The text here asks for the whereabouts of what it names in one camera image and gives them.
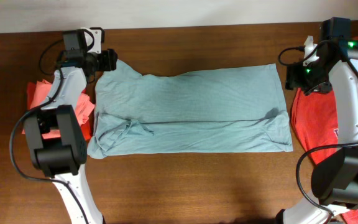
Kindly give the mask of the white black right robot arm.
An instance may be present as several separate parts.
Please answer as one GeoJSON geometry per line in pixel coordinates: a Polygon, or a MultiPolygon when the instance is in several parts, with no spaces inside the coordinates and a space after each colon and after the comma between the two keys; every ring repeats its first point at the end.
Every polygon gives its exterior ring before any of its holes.
{"type": "Polygon", "coordinates": [[[329,223],[336,215],[358,210],[358,40],[336,38],[316,44],[308,37],[297,49],[305,56],[286,65],[286,88],[299,88],[305,95],[333,91],[339,142],[312,148],[299,158],[296,170],[308,155],[335,149],[314,168],[311,192],[301,189],[302,200],[279,211],[275,223],[329,223]]]}

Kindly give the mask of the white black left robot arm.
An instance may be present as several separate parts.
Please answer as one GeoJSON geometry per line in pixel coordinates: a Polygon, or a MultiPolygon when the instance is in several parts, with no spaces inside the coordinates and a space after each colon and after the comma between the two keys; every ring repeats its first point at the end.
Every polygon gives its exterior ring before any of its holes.
{"type": "Polygon", "coordinates": [[[57,188],[72,223],[105,222],[86,179],[86,141],[75,107],[88,77],[115,70],[116,62],[113,49],[63,51],[46,99],[18,121],[24,128],[32,164],[44,174],[38,181],[57,188]]]}

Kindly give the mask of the light blue t-shirt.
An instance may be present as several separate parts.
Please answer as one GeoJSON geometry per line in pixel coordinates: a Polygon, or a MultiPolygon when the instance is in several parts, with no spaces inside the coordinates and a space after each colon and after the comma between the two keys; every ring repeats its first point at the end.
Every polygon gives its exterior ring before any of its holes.
{"type": "Polygon", "coordinates": [[[142,75],[123,61],[95,88],[94,159],[129,154],[290,152],[275,64],[142,75]]]}

